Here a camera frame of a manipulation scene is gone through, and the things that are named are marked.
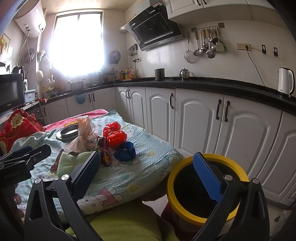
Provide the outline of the person's left hand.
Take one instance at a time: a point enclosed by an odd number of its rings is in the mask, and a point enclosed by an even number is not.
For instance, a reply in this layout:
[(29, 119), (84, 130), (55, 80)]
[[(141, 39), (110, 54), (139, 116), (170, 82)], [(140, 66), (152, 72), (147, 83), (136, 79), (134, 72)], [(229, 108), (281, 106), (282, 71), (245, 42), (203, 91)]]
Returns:
[[(15, 202), (16, 206), (18, 206), (22, 203), (22, 199), (21, 199), (20, 195), (17, 193), (14, 195), (14, 202)], [(21, 209), (19, 209), (18, 207), (15, 210), (15, 215), (18, 218), (23, 218), (25, 216), (24, 212)]]

